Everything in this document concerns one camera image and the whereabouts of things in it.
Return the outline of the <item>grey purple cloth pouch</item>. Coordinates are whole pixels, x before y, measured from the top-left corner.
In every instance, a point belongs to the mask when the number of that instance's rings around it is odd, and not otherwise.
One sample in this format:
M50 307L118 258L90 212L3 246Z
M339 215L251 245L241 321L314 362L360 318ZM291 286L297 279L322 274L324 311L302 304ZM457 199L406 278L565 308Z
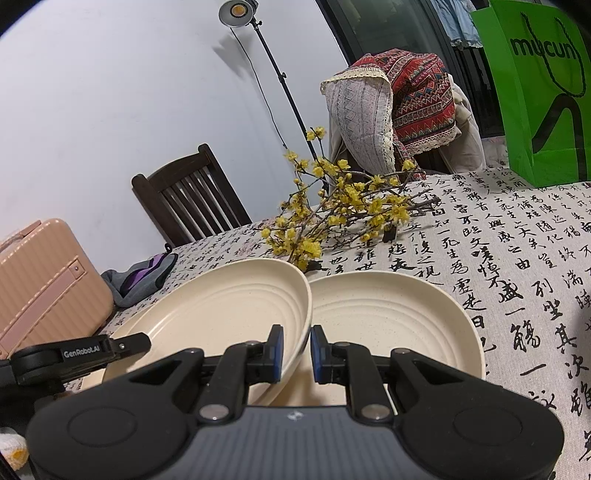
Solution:
M159 291L177 259L176 253L161 253L123 272L106 270L101 278L111 291L114 305L127 309Z

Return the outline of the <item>pink hard suitcase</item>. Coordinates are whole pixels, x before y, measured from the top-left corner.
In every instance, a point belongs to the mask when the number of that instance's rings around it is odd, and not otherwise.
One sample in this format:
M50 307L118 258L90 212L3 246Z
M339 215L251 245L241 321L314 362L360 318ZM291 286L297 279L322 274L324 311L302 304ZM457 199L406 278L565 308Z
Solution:
M1 357L87 337L114 300L68 224L37 220L1 242Z

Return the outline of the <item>cream plate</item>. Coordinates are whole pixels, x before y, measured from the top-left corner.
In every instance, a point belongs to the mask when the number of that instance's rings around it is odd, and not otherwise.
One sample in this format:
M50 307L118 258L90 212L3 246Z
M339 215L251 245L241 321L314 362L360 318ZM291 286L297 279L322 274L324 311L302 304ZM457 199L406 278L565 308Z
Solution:
M290 263L247 259L202 273L126 319L114 339L146 334L150 350L85 377L82 390L129 373L186 348L207 356L233 344L263 341L274 324L283 327L281 380L249 390L249 404L270 405L300 364L311 327L311 287Z
M366 346L389 356L407 348L478 378L486 377L476 328L440 288L408 275L349 272L311 281L312 323L329 342Z

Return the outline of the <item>yellow blossom branch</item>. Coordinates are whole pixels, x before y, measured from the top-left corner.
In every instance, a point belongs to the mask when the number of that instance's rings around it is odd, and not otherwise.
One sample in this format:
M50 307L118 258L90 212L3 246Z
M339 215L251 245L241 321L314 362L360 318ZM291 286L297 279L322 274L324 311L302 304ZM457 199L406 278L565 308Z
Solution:
M295 191L259 226L259 235L271 255L304 273L320 270L326 251L396 240L413 218L441 204L428 189L410 192L413 181L425 178L413 160L399 171L372 175L344 158L308 160L291 150L284 157L294 170Z

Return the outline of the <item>dark wooden chair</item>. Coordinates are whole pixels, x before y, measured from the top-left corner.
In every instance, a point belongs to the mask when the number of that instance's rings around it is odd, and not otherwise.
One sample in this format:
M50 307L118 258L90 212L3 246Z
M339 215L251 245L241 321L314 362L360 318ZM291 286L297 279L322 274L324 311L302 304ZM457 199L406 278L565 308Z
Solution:
M132 191L172 247L252 223L207 144L197 152L131 179Z

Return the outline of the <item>chair draped in beige cloth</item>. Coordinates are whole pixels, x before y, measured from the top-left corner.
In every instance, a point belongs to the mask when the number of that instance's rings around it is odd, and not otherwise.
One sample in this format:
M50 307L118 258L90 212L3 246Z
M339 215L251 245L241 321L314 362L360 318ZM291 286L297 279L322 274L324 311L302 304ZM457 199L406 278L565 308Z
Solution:
M433 112L433 107L398 114L401 103L394 101L391 83L373 68L356 76L345 72L322 82L331 120L331 159L338 160L346 149L367 173L390 174L401 169L406 160L440 150L453 173L483 170L484 149L468 98L449 74L444 76L444 86L443 98L450 102L451 116L441 128L428 118L425 127L413 127L411 138L403 142L394 126L404 120L419 120L423 113Z

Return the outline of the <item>dark framed window door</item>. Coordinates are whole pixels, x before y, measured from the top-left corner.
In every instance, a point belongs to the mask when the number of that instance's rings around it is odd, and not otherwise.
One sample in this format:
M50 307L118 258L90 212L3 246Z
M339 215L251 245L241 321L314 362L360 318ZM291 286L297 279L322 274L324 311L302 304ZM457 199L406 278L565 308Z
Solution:
M472 1L477 9L486 1ZM453 46L431 1L321 1L322 15L346 62L399 48L435 53L467 95L484 138L502 136L503 122L484 47Z

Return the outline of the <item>green paper shopping bag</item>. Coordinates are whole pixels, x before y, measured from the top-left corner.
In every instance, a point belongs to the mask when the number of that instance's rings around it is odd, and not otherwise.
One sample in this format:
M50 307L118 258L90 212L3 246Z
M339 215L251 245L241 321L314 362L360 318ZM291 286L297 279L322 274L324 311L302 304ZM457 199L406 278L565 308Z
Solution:
M472 14L490 65L510 168L535 187L590 178L590 59L555 7L492 1Z

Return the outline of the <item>calligraphy print tablecloth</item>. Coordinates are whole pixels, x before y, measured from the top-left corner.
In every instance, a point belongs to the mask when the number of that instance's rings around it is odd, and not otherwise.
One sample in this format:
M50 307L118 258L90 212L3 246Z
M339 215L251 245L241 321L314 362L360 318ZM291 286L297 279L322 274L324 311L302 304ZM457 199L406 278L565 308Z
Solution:
M320 276L412 275L472 319L489 380L551 409L565 430L560 479L590 475L590 187L536 189L506 169L431 175L439 198L391 243L322 253Z

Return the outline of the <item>hanging blue clothes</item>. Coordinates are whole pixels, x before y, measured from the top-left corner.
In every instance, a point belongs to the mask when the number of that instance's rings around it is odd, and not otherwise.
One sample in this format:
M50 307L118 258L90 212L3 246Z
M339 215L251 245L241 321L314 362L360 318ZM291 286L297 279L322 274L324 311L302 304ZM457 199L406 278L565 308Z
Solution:
M482 48L482 41L471 14L476 11L470 0L431 0L451 44L456 47Z

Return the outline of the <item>studio lamp on stand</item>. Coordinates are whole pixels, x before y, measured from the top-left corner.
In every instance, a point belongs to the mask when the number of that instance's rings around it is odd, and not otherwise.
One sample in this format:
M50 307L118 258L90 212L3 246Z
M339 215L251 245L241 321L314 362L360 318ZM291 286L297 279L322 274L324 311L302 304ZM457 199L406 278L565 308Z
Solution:
M274 133L276 133L280 145L283 146L284 155L286 156L287 161L293 164L295 175L297 175L297 177L301 177L301 175L312 176L311 170L308 169L308 167L304 167L304 160L300 157L296 157L294 152L290 150L287 140L284 138L283 132L280 130L280 125L276 122L273 107L271 107L269 98L266 96L266 91L263 89L263 83L260 80L259 72L256 70L256 65L249 54L249 50L245 47L245 43L242 42L242 39L240 39L238 33L236 33L238 29L249 27L256 34L256 39L259 40L259 44L263 48L263 52L266 54L266 58L270 62L270 67L273 69L274 75L276 75L276 80L279 82L284 96L286 96L287 103L290 105L290 110L294 114L294 119L297 121L297 126L301 130L301 135L304 137L305 144L307 144L308 150L310 150L311 159L317 162L318 153L317 150L315 150L315 143L320 143L320 147L322 148L322 139L318 137L315 128L308 129L304 124L304 118L301 116L300 109L297 107L296 99L294 99L294 95L290 91L290 86L287 84L287 73L280 68L276 58L274 58L273 51L270 49L269 43L266 42L266 38L263 36L263 22L256 18L257 11L259 11L259 2L257 1L224 1L218 8L217 18L224 27L228 28L231 37L235 40L236 44L238 44L239 50L242 51L242 55L245 57L247 65L249 65L250 72L252 72L256 87L259 89L260 97L263 100L263 105L266 107L266 112L269 115Z

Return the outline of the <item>red patterned blanket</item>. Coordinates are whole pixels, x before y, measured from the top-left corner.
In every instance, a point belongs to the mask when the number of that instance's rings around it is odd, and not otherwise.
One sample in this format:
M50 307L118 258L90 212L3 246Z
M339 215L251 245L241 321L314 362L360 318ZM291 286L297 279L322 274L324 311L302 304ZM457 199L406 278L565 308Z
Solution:
M321 83L332 140L369 174L392 174L406 161L461 134L447 68L434 53L394 48L366 54Z

